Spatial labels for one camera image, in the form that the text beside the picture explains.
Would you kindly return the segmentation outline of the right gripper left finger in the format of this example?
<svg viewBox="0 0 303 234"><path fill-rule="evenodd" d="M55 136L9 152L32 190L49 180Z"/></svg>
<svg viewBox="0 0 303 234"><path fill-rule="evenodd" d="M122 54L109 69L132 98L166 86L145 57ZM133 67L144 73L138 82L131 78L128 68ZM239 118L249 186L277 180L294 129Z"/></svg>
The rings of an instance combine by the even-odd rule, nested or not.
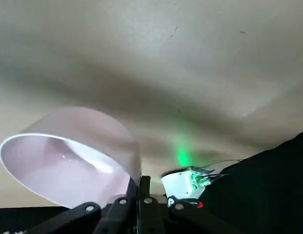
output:
<svg viewBox="0 0 303 234"><path fill-rule="evenodd" d="M28 234L132 234L136 226L138 186L129 182L124 195L105 207L86 202L54 216L26 232Z"/></svg>

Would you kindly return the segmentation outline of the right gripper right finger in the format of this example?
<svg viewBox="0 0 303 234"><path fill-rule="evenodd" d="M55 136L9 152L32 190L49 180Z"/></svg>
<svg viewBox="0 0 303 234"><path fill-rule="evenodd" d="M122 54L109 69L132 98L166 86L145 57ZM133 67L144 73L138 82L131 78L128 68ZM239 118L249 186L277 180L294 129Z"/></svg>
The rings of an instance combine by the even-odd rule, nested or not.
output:
<svg viewBox="0 0 303 234"><path fill-rule="evenodd" d="M167 206L150 195L150 177L139 185L139 233L141 234L238 234L239 230L189 203Z"/></svg>

